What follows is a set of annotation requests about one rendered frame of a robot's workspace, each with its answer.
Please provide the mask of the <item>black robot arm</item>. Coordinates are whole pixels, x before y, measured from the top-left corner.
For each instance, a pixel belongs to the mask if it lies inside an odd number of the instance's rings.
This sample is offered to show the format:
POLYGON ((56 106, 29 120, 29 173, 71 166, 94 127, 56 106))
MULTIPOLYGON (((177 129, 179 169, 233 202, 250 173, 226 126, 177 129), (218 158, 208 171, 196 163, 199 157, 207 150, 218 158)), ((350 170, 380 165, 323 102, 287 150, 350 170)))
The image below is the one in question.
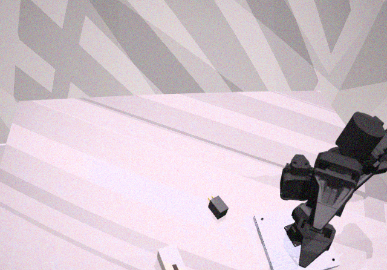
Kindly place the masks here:
MULTIPOLYGON (((353 159, 363 166, 355 191, 373 175, 387 172, 387 129, 377 116, 355 112, 336 140, 336 145, 328 151, 353 159)), ((313 167, 303 154, 295 154, 290 164, 282 170, 280 198, 282 200, 306 201, 311 189, 313 167)), ((354 191, 354 192, 355 192, 354 191)), ((292 224, 284 226, 294 247, 301 242, 294 238, 301 217, 310 216, 312 206, 301 203, 292 211, 292 224)))

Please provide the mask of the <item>black two-prong plug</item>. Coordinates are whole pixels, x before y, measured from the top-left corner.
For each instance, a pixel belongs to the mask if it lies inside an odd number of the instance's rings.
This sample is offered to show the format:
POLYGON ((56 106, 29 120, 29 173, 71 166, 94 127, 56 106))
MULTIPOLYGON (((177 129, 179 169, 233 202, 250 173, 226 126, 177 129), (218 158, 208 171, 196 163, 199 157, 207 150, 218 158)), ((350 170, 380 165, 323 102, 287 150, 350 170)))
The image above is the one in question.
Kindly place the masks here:
POLYGON ((227 214, 229 207, 225 204, 225 202, 223 202, 220 196, 216 196, 214 198, 212 196, 212 199, 209 199, 209 201, 210 203, 208 207, 217 219, 220 219, 227 214))

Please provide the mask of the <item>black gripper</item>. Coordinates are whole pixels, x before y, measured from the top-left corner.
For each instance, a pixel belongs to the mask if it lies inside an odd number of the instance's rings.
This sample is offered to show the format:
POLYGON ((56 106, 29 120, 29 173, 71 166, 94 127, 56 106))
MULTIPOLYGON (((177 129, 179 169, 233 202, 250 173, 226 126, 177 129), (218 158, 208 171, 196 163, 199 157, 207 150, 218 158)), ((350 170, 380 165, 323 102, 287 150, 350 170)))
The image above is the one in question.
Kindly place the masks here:
POLYGON ((336 229, 329 222, 341 217, 352 198, 363 166, 358 160, 324 151, 318 154, 311 177, 307 205, 310 216, 300 218, 294 238, 301 242, 298 265, 306 268, 323 252, 329 251, 336 229))

